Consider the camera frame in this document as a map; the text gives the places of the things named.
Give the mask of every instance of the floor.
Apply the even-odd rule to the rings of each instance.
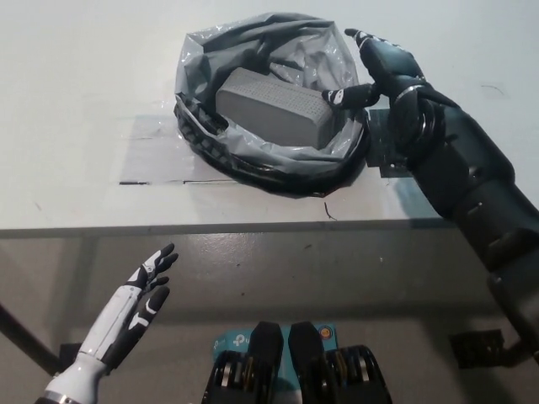
[[[486,273],[452,229],[4,240],[3,304],[48,346],[80,341],[142,260],[172,240],[170,295],[100,402],[200,402],[215,336],[265,319],[333,322],[375,353],[396,404],[535,403],[539,369],[459,370],[448,336],[502,328]],[[0,402],[34,402],[48,376],[0,337]]]

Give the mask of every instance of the plastic bag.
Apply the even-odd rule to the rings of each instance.
[[[318,91],[354,86],[355,63],[335,24],[270,13],[187,34],[174,113],[191,146],[235,179],[300,195],[342,185],[366,154],[364,112],[341,113],[342,128],[321,150],[269,143],[215,111],[217,90],[238,67]]]

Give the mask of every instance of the robot finger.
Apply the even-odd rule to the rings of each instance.
[[[153,278],[155,278],[160,272],[170,268],[170,265],[172,265],[173,262],[178,259],[178,254],[173,254],[168,257],[173,250],[174,244],[170,243],[165,248],[155,252],[142,264],[142,267],[146,270],[150,280],[153,280]]]
[[[374,84],[361,84],[334,91],[324,90],[322,98],[337,109],[363,109],[376,104],[380,93]]]
[[[367,34],[365,31],[360,31],[358,29],[345,29],[344,33],[348,36],[351,36],[355,39],[355,43],[358,45],[358,47],[361,50],[361,47],[367,40],[378,40],[381,42],[385,42],[386,44],[395,46],[396,48],[400,49],[401,51],[406,51],[402,46],[393,44],[389,42],[388,40],[384,40],[383,38],[380,38],[375,35]]]
[[[175,263],[177,259],[178,259],[178,254],[176,253],[169,255],[166,258],[163,258],[161,262],[159,263],[159,265],[156,267],[156,274],[161,274],[165,272],[167,269],[172,267],[172,264]]]

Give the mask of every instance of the tabletop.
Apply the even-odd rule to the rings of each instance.
[[[183,154],[170,171],[178,175],[119,185],[133,145],[144,141],[141,127],[175,136],[171,106],[186,33],[275,10],[331,19],[341,30],[363,29],[411,50],[429,81],[476,118],[513,162],[518,186],[539,205],[533,175],[539,124],[532,111],[539,5],[532,0],[31,0],[6,3],[0,15],[0,236],[440,223],[411,178],[381,178],[375,168],[323,199],[267,194],[207,167],[200,172],[210,180],[183,176],[182,161],[204,163],[185,154],[178,137],[174,145],[183,145],[175,146]],[[367,79],[362,67],[359,74]],[[164,158],[143,147],[139,167],[167,172],[173,149]]]

